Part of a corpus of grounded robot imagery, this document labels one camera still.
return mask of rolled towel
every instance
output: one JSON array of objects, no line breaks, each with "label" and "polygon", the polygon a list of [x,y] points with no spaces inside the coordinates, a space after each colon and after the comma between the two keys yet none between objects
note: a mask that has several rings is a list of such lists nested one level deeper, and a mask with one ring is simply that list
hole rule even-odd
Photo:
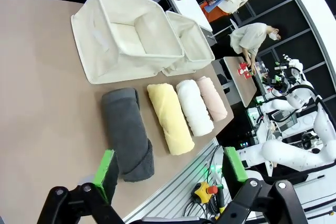
[{"label": "rolled towel", "polygon": [[194,80],[181,81],[177,86],[177,96],[183,113],[194,136],[204,136],[214,129],[214,124]]},{"label": "rolled towel", "polygon": [[223,120],[227,116],[227,111],[212,80],[203,76],[196,83],[200,88],[201,96],[214,122]]},{"label": "rolled towel", "polygon": [[150,178],[154,174],[153,148],[141,119],[137,91],[111,91],[103,95],[101,104],[109,145],[116,152],[121,176],[126,182]]},{"label": "rolled towel", "polygon": [[153,84],[147,86],[156,115],[172,155],[181,155],[194,148],[188,125],[185,122],[179,99],[170,84]]}]

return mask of storage bin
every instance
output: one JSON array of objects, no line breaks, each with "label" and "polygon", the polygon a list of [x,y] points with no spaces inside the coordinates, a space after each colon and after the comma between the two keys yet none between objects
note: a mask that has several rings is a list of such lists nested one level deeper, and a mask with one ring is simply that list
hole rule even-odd
[{"label": "storage bin", "polygon": [[92,84],[152,77],[184,57],[166,14],[151,0],[87,0],[71,24]]},{"label": "storage bin", "polygon": [[167,11],[166,14],[184,50],[184,58],[177,60],[162,71],[166,76],[194,73],[215,60],[197,22],[177,13]]}]

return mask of orange cloth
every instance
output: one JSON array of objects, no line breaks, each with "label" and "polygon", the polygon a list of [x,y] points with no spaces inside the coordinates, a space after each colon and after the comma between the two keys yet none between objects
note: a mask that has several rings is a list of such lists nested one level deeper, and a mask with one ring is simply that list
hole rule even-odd
[{"label": "orange cloth", "polygon": [[208,13],[204,8],[207,5],[208,5],[208,3],[206,1],[204,1],[200,5],[200,8],[202,9],[202,12],[204,13],[206,19],[209,22],[215,21],[216,19],[218,19],[220,17],[229,15],[229,13],[226,13],[226,12],[222,11],[218,6],[216,6],[211,12]]}]

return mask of brown tabletop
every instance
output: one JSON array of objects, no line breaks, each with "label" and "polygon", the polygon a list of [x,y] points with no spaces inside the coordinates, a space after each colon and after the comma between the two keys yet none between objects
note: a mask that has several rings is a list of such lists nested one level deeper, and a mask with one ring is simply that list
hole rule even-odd
[{"label": "brown tabletop", "polygon": [[[125,217],[179,173],[233,118],[211,65],[195,74],[90,84],[72,36],[70,16],[81,4],[55,0],[0,0],[0,215],[6,223],[36,223],[49,190],[73,189],[95,174],[107,146],[101,96],[134,87],[153,145],[155,175],[119,180],[112,205]],[[228,116],[212,133],[194,137],[194,149],[169,154],[146,86],[201,76],[212,78]]]},{"label": "brown tabletop", "polygon": [[239,64],[244,62],[244,60],[242,57],[224,57],[224,62],[232,76],[233,82],[237,87],[241,101],[247,108],[257,92],[257,87],[252,78],[245,79],[244,75],[240,76],[238,74],[237,70],[239,68]]}]

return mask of yellow rolled towel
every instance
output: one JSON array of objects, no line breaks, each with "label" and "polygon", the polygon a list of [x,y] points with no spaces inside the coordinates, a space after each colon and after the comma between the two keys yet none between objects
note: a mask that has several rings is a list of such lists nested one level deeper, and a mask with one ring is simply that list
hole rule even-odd
[{"label": "yellow rolled towel", "polygon": [[152,84],[147,86],[156,115],[172,155],[181,155],[191,151],[193,142],[184,119],[177,94],[170,84]]}]

